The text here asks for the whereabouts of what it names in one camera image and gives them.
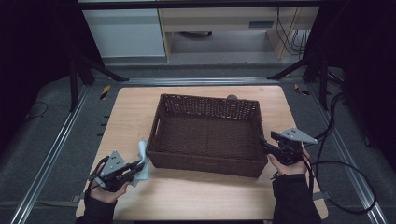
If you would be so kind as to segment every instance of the brown wicker basket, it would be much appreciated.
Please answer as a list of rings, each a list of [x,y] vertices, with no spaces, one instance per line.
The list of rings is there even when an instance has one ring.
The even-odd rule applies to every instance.
[[[147,154],[157,168],[259,177],[259,135],[257,101],[162,94]]]

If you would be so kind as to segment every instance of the wooden tabletop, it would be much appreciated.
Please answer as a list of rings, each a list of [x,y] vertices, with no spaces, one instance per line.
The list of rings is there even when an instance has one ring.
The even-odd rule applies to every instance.
[[[205,86],[123,88],[112,110],[92,170],[113,150],[127,162],[138,160],[138,142],[149,140],[160,95],[183,94],[260,102],[264,136],[277,146],[270,132],[295,123],[282,89],[278,86]],[[276,168],[268,162],[259,178],[149,167],[149,180],[129,186],[119,198],[114,219],[124,220],[231,220],[272,219],[275,198],[270,178]],[[322,218],[328,215],[323,200],[315,205]],[[76,216],[84,212],[80,201]]]

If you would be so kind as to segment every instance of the hand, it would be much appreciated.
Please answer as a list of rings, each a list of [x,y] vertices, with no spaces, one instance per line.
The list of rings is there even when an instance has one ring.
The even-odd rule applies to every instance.
[[[309,154],[305,148],[303,148],[303,153],[305,154],[305,156],[303,156],[304,160],[309,164]],[[307,170],[303,161],[298,161],[292,165],[286,166],[280,163],[272,154],[268,154],[268,159],[275,166],[279,175],[303,175]]]
[[[126,182],[122,187],[116,192],[109,192],[102,189],[95,180],[92,182],[92,190],[90,193],[91,198],[94,198],[102,203],[115,203],[117,199],[126,193],[126,189],[131,182]]]

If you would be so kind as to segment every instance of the metal bar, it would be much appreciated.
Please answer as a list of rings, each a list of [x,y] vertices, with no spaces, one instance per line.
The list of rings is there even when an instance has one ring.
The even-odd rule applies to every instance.
[[[105,74],[108,77],[111,77],[112,79],[116,80],[116,81],[128,81],[128,78],[125,77],[120,77],[116,74],[114,74],[113,72],[111,72],[110,70],[106,69],[105,67],[97,64],[96,62],[92,61],[91,59],[80,55],[79,58],[81,59],[81,61],[85,64],[87,64],[88,66],[98,70],[99,72]]]
[[[50,171],[52,170],[53,165],[58,159],[58,156],[64,146],[64,142],[66,141],[67,136],[69,135],[70,130],[72,129],[76,121],[79,111],[84,105],[89,89],[90,87],[84,86],[84,88],[81,90],[80,100],[75,111],[70,112],[67,116],[64,126],[62,127],[57,138],[55,139],[55,142],[53,143],[47,158],[44,160],[40,170],[35,177],[35,180],[33,181],[23,200],[19,204],[17,210],[15,211],[14,216],[11,220],[11,224],[22,224],[28,218],[33,206],[35,205],[40,191],[43,189],[44,184],[48,176],[50,175]]]
[[[342,0],[191,0],[191,1],[137,1],[58,3],[56,7],[81,10],[143,9],[143,8],[198,8],[198,7],[320,7]]]
[[[314,90],[314,88],[311,85],[308,85],[309,91],[313,92],[313,97],[314,100],[318,106],[318,109],[320,111],[320,114],[324,118],[325,122],[328,124],[330,121],[330,112],[325,111],[322,106],[321,102],[318,99],[318,96],[316,92],[317,90]],[[343,138],[341,137],[340,133],[337,131],[337,128],[334,127],[332,134],[331,134],[332,140],[334,141],[336,145],[336,149],[338,152],[338,155],[340,156],[340,159],[343,162],[346,162],[356,168],[359,168],[355,160],[353,159],[352,155],[349,152],[349,149],[347,148],[347,145],[344,143]],[[369,207],[370,204],[373,202],[373,194],[367,185],[366,181],[361,175],[357,175],[356,172],[353,172],[352,169],[346,168],[346,173],[349,176],[349,179],[352,182],[352,185],[354,186],[355,190],[357,191],[362,204],[364,205],[365,208]],[[382,212],[381,208],[379,207],[379,204],[376,203],[374,208],[368,213],[368,216],[371,220],[372,223],[375,224],[388,224],[387,219],[385,218],[384,213]]]
[[[319,74],[319,78],[320,78],[319,101],[325,110],[328,110],[328,108],[327,108],[327,74],[328,74],[328,71],[329,71],[329,69],[327,67],[326,55],[323,54],[321,67],[320,67],[320,74]]]
[[[297,63],[292,64],[291,66],[287,67],[286,69],[284,69],[283,71],[279,72],[276,75],[268,77],[268,79],[280,80],[282,77],[285,77],[288,74],[294,72],[295,70],[297,70],[301,66],[309,65],[310,62],[312,62],[312,60],[314,60],[316,57],[317,57],[317,55],[314,54],[314,53],[308,54],[306,57],[303,57]]]
[[[131,78],[129,81],[119,82],[121,85],[131,86],[275,85],[278,83],[279,81],[268,80],[266,77]]]
[[[78,80],[75,63],[72,60],[69,65],[69,73],[70,73],[70,94],[72,98],[72,103],[70,105],[70,112],[74,111],[78,104]]]

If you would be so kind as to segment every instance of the cable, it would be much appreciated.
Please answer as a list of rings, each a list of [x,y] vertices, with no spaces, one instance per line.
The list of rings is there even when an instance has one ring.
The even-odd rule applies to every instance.
[[[41,117],[41,116],[43,116],[43,115],[47,112],[47,110],[49,109],[49,105],[47,105],[47,104],[44,103],[44,102],[37,101],[37,102],[34,103],[34,105],[35,105],[35,104],[43,104],[46,108],[45,108],[44,111],[41,112],[39,115],[32,116],[32,117],[26,117],[24,121],[26,121],[26,120],[28,120],[28,119],[36,119],[36,118],[38,118],[38,117]]]
[[[323,164],[323,163],[336,163],[336,164],[342,164],[342,165],[345,165],[345,166],[347,166],[347,167],[353,169],[354,171],[358,172],[358,173],[364,178],[364,180],[366,181],[367,185],[368,185],[369,188],[370,188],[370,191],[373,193],[373,196],[374,196],[373,202],[372,202],[372,204],[371,204],[368,208],[363,209],[363,210],[358,210],[358,211],[357,211],[357,210],[351,210],[351,209],[347,209],[347,208],[341,206],[340,204],[336,203],[335,201],[333,201],[333,200],[331,200],[331,199],[328,199],[328,201],[329,201],[330,203],[332,203],[334,206],[336,206],[336,207],[338,207],[338,208],[340,208],[340,209],[342,209],[342,210],[344,210],[344,211],[346,211],[346,212],[348,212],[348,213],[352,213],[352,214],[356,214],[356,215],[359,215],[359,214],[366,214],[367,212],[369,212],[370,210],[373,209],[373,207],[374,207],[375,204],[376,204],[376,200],[377,200],[375,189],[374,189],[373,185],[370,183],[370,181],[369,181],[369,179],[367,178],[367,176],[366,176],[365,174],[363,174],[363,173],[362,173],[359,169],[357,169],[356,167],[354,167],[354,166],[352,166],[352,165],[350,165],[350,164],[347,164],[347,163],[345,163],[345,162],[342,162],[342,161],[321,161],[321,160],[320,160],[320,156],[321,156],[321,153],[322,153],[322,151],[323,151],[324,143],[325,143],[327,137],[330,135],[330,132],[331,132],[331,131],[333,130],[333,128],[334,128],[334,124],[335,124],[334,110],[335,110],[336,103],[337,103],[340,99],[342,99],[343,96],[344,96],[344,93],[341,92],[341,93],[338,93],[337,95],[335,95],[335,96],[332,98],[332,102],[331,102],[331,118],[330,118],[330,121],[329,121],[329,126],[328,126],[328,128],[327,128],[323,133],[321,133],[320,135],[318,135],[318,138],[321,137],[322,140],[321,140],[321,144],[320,144],[320,148],[319,148],[319,152],[318,152],[317,162],[311,163],[311,166],[312,166],[312,165],[315,165],[315,166],[316,166],[315,174],[316,174],[316,177],[317,177],[317,182],[318,182],[319,187],[320,187],[320,183],[319,183],[319,179],[318,179],[318,168],[319,168],[319,165],[320,165],[320,164]]]
[[[312,196],[314,194],[314,179],[315,179],[314,173],[312,171],[312,164],[311,164],[311,161],[307,157],[306,157],[306,160],[304,160],[304,158],[302,158],[302,161],[305,164],[306,169],[308,170],[308,173],[309,173],[309,186],[308,186],[308,188],[309,188],[309,192],[311,193],[311,196]]]
[[[95,187],[88,189],[88,191],[91,192],[91,190],[96,189],[97,187],[99,187],[99,185],[96,185]]]
[[[345,165],[345,166],[353,169],[354,171],[358,172],[364,178],[364,180],[366,181],[370,191],[373,193],[373,202],[370,204],[370,206],[368,208],[363,209],[363,210],[347,209],[347,208],[341,206],[340,204],[336,203],[332,199],[327,199],[327,201],[329,201],[334,206],[336,206],[336,207],[338,207],[338,208],[340,208],[340,209],[342,209],[342,210],[344,210],[344,211],[346,211],[348,213],[360,215],[360,214],[366,214],[366,213],[370,212],[373,209],[373,207],[375,206],[375,204],[376,204],[377,196],[376,196],[375,188],[373,187],[373,185],[369,181],[368,177],[362,171],[360,171],[358,168],[356,168],[356,167],[354,167],[354,166],[352,166],[350,164],[347,164],[345,162],[342,162],[342,161],[317,161],[317,162],[311,163],[311,165],[316,165],[318,167],[319,164],[324,164],[324,163],[335,163],[335,164]]]
[[[306,44],[306,41],[307,41],[306,35],[307,35],[308,31],[303,30],[303,37],[301,39],[300,45],[298,45],[295,42],[296,42],[296,40],[298,40],[297,36],[299,34],[299,31],[298,30],[294,31],[294,34],[293,34],[293,37],[292,37],[292,40],[291,40],[291,43],[290,43],[287,38],[286,38],[286,40],[284,40],[282,38],[282,36],[280,35],[279,26],[281,28],[281,31],[282,31],[283,35],[284,36],[288,36],[286,34],[285,28],[282,25],[282,22],[280,21],[279,7],[277,7],[276,8],[276,33],[277,33],[277,36],[279,37],[280,41],[282,41],[283,46],[285,47],[285,49],[288,52],[288,54],[290,54],[290,55],[299,55],[299,58],[301,58],[301,55],[304,54],[305,46],[303,45],[303,43],[305,42],[305,44]]]
[[[109,156],[106,156],[106,157],[104,157],[103,159],[101,159],[101,160],[98,162],[98,164],[96,165],[96,167],[95,167],[95,169],[93,170],[93,172],[90,174],[90,177],[88,178],[89,183],[88,183],[87,189],[86,189],[85,192],[84,192],[84,202],[85,202],[85,203],[87,203],[87,201],[88,201],[89,198],[90,198],[91,190],[94,189],[94,188],[96,188],[97,186],[99,186],[99,185],[97,185],[97,186],[95,186],[95,187],[92,187],[92,182],[93,182],[94,179],[98,176],[98,174],[100,174],[100,173],[102,172],[102,170],[103,170],[102,164],[103,164],[103,163],[106,163],[106,162],[108,161],[109,158],[110,158]]]

